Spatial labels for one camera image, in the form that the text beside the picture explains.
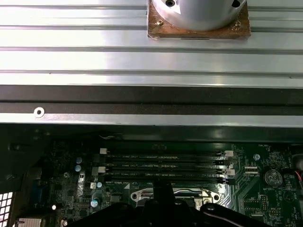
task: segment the shiny metal surface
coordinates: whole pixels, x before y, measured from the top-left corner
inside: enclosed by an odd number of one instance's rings
[[[0,2],[0,84],[303,87],[303,1],[248,1],[252,36],[152,40],[146,0]]]
[[[246,0],[152,0],[157,12],[171,24],[208,31],[224,27],[240,13]]]
[[[303,116],[0,113],[0,123],[303,128]]]

